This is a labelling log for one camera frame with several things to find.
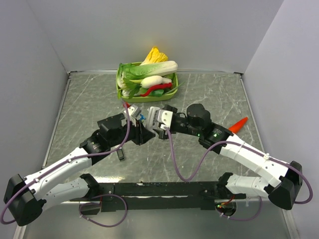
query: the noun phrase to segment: marble tabletop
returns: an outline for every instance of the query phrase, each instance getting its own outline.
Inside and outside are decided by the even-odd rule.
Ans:
[[[163,102],[141,103],[147,116],[150,106],[165,104],[185,112],[191,104],[201,103],[210,111],[213,122],[230,127],[243,117],[246,125],[238,135],[250,145],[261,149],[261,143],[250,112],[240,75],[229,73],[178,73],[179,87],[176,95]],[[117,99],[115,74],[70,75],[70,84],[58,119],[57,128],[49,150],[46,166],[58,161],[79,146],[97,126],[97,121],[123,112]],[[184,177],[196,168],[205,149],[198,138],[190,135],[173,135],[177,165]],[[117,154],[106,157],[94,166],[74,174],[74,180],[83,173],[92,174],[98,182],[177,182],[168,140],[153,138],[137,146],[128,142],[123,146],[126,160],[120,162]],[[224,172],[238,175],[255,174],[227,157],[214,152],[208,154],[193,181],[216,181]]]

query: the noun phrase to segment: orange carrot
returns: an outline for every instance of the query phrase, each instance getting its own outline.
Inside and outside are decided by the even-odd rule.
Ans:
[[[235,123],[232,127],[230,127],[229,130],[232,131],[233,133],[238,133],[239,130],[245,125],[247,120],[248,120],[248,117],[244,117],[243,119]]]

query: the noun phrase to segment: green basket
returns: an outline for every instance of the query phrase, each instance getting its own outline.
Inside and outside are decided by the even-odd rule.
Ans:
[[[135,63],[132,63],[133,65],[135,66],[139,66],[141,64],[141,62],[135,62]],[[118,91],[120,88],[118,86],[118,83],[117,83],[117,79],[118,77],[121,77],[119,75],[119,69],[116,73],[116,80],[115,80],[115,84],[116,84],[116,90]],[[178,80],[177,80],[177,75],[176,73],[173,74],[173,79],[172,79],[172,88],[175,88],[178,86]],[[178,88],[175,89],[173,92],[171,93],[168,93],[168,94],[163,94],[162,96],[160,97],[155,97],[155,96],[145,96],[145,97],[142,97],[142,96],[134,96],[133,98],[129,99],[129,97],[126,97],[126,96],[122,96],[121,94],[121,98],[125,101],[125,102],[128,102],[128,103],[145,103],[145,102],[154,102],[154,101],[166,101],[166,100],[169,100],[170,98],[172,98],[176,92],[177,92]]]

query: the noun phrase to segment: basket of vegetables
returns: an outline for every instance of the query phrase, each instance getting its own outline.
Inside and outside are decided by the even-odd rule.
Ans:
[[[177,64],[154,47],[144,62],[120,64],[116,75],[118,98],[128,103],[164,101],[177,92]]]

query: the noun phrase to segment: white wall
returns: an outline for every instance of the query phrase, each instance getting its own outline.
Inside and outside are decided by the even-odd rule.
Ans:
[[[66,79],[26,1],[0,1],[0,210],[8,179],[40,169]],[[15,227],[0,224],[0,237]]]
[[[303,239],[319,238],[319,1],[285,0],[244,74],[265,148],[303,165],[314,189],[293,213]],[[304,185],[298,200],[308,197]]]
[[[180,69],[244,72],[283,0],[27,0],[67,71],[117,69],[153,45]]]

